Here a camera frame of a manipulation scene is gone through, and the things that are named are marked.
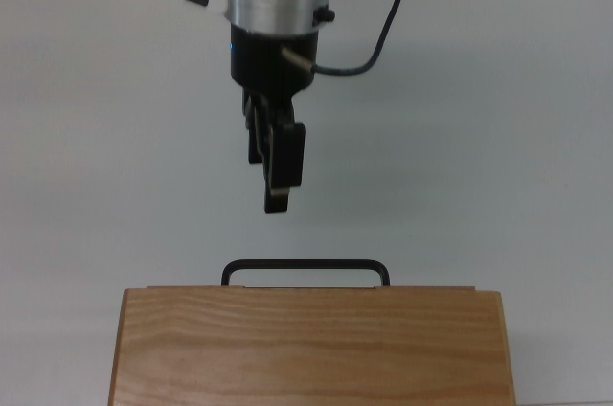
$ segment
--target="black wire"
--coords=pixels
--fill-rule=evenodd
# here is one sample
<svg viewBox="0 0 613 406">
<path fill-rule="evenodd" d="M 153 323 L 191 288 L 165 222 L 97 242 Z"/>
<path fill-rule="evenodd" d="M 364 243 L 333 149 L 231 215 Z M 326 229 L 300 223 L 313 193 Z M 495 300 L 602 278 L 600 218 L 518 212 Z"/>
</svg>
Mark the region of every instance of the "black wire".
<svg viewBox="0 0 613 406">
<path fill-rule="evenodd" d="M 356 68 L 327 68 L 325 66 L 320 66 L 319 64 L 313 64 L 310 68 L 311 73 L 317 74 L 325 74 L 327 76 L 357 76 L 358 74 L 363 74 L 375 66 L 376 61 L 381 55 L 381 51 L 383 50 L 383 44 L 385 44 L 385 38 L 387 37 L 390 28 L 392 28 L 392 22 L 394 21 L 394 17 L 400 7 L 400 2 L 402 0 L 394 0 L 394 4 L 392 4 L 392 8 L 387 15 L 387 19 L 385 20 L 385 24 L 383 25 L 383 29 L 381 30 L 381 34 L 379 35 L 379 39 L 376 42 L 375 51 L 371 55 L 371 58 L 362 66 L 358 66 Z"/>
</svg>

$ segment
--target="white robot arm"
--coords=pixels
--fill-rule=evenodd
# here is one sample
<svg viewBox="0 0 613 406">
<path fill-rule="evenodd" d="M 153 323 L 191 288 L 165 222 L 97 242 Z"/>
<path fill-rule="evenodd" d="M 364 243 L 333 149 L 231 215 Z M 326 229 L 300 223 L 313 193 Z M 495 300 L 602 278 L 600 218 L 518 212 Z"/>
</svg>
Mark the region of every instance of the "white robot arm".
<svg viewBox="0 0 613 406">
<path fill-rule="evenodd" d="M 302 184 L 305 126 L 292 97 L 316 73 L 352 76 L 376 62 L 400 0 L 395 0 L 369 61 L 351 69 L 315 62 L 319 30 L 334 20 L 329 0 L 188 0 L 223 13 L 231 23 L 231 72 L 243 89 L 249 162 L 262 163 L 264 209 L 285 212 L 291 187 Z"/>
</svg>

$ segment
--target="white tabletop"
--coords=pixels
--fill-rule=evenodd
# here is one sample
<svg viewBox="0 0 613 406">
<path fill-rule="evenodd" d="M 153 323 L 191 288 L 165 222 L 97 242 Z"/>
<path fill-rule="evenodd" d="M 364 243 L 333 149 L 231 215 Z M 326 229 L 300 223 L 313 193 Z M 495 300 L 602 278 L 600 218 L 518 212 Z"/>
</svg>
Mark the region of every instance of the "white tabletop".
<svg viewBox="0 0 613 406">
<path fill-rule="evenodd" d="M 320 62 L 363 61 L 391 1 L 332 0 Z M 276 215 L 223 19 L 0 9 L 0 404 L 105 404 L 123 290 L 240 258 L 499 290 L 519 404 L 613 400 L 613 0 L 405 0 L 371 73 L 296 98 L 304 181 Z"/>
</svg>

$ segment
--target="wood grain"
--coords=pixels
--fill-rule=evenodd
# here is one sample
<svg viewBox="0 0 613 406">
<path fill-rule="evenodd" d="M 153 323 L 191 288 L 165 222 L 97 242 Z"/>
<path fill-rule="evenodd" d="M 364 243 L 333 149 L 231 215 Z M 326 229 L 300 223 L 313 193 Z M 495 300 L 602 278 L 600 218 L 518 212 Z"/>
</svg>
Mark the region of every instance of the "wood grain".
<svg viewBox="0 0 613 406">
<path fill-rule="evenodd" d="M 513 405 L 500 295 L 130 289 L 110 406 Z"/>
</svg>

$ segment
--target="handle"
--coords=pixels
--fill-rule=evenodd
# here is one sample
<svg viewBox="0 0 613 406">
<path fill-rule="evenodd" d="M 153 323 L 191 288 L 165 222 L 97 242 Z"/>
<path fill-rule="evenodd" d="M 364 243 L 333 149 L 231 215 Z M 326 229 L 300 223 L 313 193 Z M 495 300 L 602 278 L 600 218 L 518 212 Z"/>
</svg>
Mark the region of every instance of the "handle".
<svg viewBox="0 0 613 406">
<path fill-rule="evenodd" d="M 381 286 L 390 285 L 390 273 L 377 260 L 371 259 L 240 259 L 230 262 L 221 274 L 221 285 L 230 284 L 230 276 L 238 270 L 262 269 L 345 269 L 373 270 L 381 277 Z"/>
</svg>

